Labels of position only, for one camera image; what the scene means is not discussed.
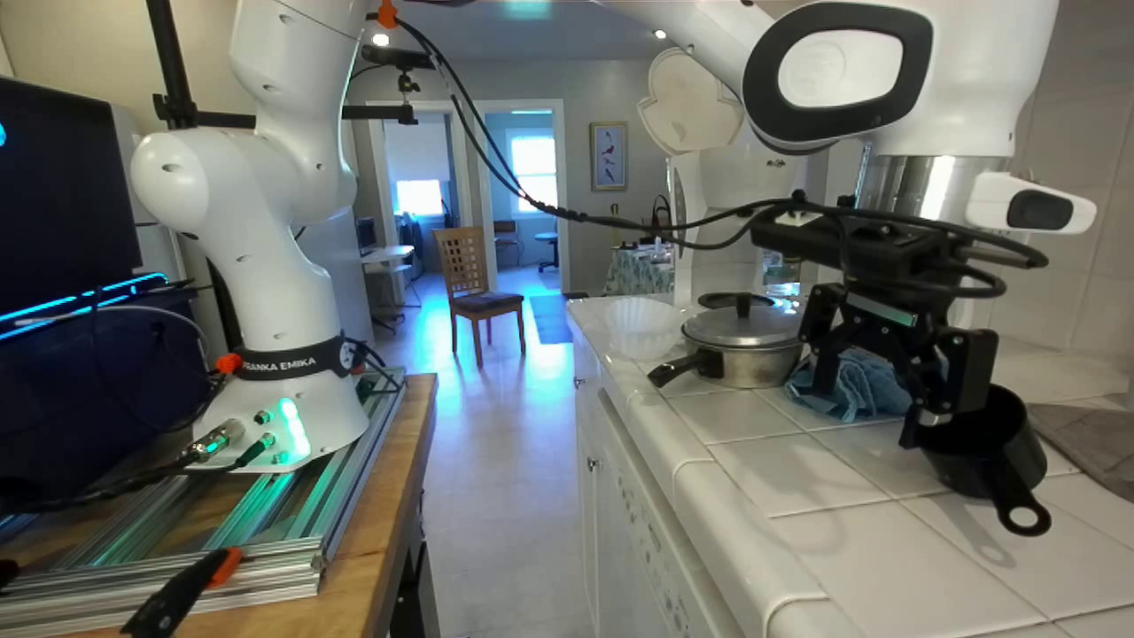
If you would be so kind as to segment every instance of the wooden floor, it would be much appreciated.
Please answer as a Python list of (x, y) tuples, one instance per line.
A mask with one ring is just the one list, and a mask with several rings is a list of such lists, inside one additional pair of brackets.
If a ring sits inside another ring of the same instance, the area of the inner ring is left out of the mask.
[[(500, 286), (548, 294), (556, 274), (507, 268)], [(539, 344), (530, 309), (530, 359), (502, 314), (475, 368), (467, 324), (450, 350), (435, 278), (409, 306), (380, 350), (441, 374), (424, 531), (445, 638), (590, 638), (572, 344)]]

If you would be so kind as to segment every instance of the ceiling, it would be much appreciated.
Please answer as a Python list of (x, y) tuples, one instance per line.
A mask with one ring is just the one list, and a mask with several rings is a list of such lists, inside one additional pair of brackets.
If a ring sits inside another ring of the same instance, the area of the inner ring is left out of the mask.
[(402, 0), (402, 17), (460, 59), (650, 59), (664, 49), (652, 26), (608, 10), (603, 0), (475, 0), (433, 8)]

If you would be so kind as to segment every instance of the pot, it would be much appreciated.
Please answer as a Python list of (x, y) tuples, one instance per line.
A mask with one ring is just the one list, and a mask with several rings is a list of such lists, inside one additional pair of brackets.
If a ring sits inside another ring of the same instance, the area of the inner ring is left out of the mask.
[(802, 342), (802, 314), (768, 297), (732, 294), (680, 327), (693, 353), (650, 374), (652, 388), (665, 388), (683, 374), (720, 379), (728, 388), (776, 388), (792, 376)]
[(969, 498), (988, 498), (996, 517), (1014, 537), (1047, 537), (1053, 514), (1030, 498), (1049, 473), (1027, 407), (1007, 388), (988, 388), (988, 405), (956, 415), (949, 424), (916, 424), (916, 448), (926, 450), (942, 486)]

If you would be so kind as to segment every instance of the blue object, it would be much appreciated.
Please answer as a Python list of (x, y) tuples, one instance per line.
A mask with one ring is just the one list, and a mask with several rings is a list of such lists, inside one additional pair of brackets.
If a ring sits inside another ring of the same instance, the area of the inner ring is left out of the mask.
[(814, 392), (814, 368), (802, 365), (786, 379), (795, 402), (837, 415), (843, 423), (909, 415), (910, 392), (898, 382), (892, 365), (866, 346), (841, 353), (837, 388), (830, 396)]

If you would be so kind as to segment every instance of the picture frame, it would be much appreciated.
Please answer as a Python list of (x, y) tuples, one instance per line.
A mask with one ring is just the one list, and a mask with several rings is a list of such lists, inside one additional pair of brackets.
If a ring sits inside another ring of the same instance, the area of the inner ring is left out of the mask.
[(628, 188), (628, 125), (592, 120), (592, 192)]

